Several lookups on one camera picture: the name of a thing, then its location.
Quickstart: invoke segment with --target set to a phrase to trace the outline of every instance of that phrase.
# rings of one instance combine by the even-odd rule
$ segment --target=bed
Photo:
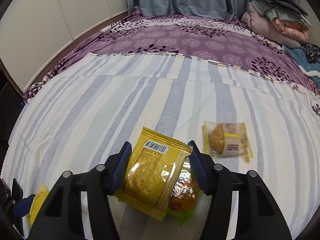
[[[214,160],[231,171],[256,170],[295,239],[320,203],[319,92],[279,44],[237,19],[142,16],[136,8],[81,42],[26,91],[1,177],[9,186],[16,178],[29,195],[43,183],[51,189],[65,170],[104,163],[126,140],[135,145],[143,126],[194,140],[203,151],[204,121],[245,122],[255,159]],[[180,227],[174,217],[159,222],[109,197],[119,236],[130,240],[199,239],[210,200],[202,194]],[[92,239],[84,194],[82,203]],[[24,227],[27,235],[26,221]]]

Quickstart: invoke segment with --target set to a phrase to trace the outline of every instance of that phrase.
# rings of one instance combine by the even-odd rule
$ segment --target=peach folded quilt
[[[282,21],[278,17],[274,18],[271,22],[282,34],[302,43],[308,42],[310,36],[309,27],[297,22]]]

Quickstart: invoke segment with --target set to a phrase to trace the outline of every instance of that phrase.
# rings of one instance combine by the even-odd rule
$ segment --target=light green folded cloth
[[[279,17],[282,21],[298,22],[307,27],[313,28],[312,24],[303,15],[298,16],[281,6],[269,5],[261,0],[252,0],[251,4],[260,15],[267,16],[270,20]]]

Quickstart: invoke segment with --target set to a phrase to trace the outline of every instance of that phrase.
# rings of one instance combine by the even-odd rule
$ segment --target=yellow stripe on label
[[[234,134],[234,133],[225,133],[225,137],[234,137],[234,138],[240,138],[239,134]]]

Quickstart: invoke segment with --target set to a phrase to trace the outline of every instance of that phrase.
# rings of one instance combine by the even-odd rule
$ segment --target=silver screw
[[[217,171],[222,171],[223,166],[222,166],[221,164],[215,164],[215,165],[214,165],[214,168],[215,168]]]
[[[62,176],[63,176],[64,178],[68,178],[70,175],[71,175],[71,172],[70,172],[70,171],[65,171],[64,173],[62,173]]]
[[[103,171],[106,167],[103,164],[99,164],[96,169],[97,171]]]
[[[249,171],[249,175],[251,176],[251,177],[257,177],[257,172],[256,171]]]

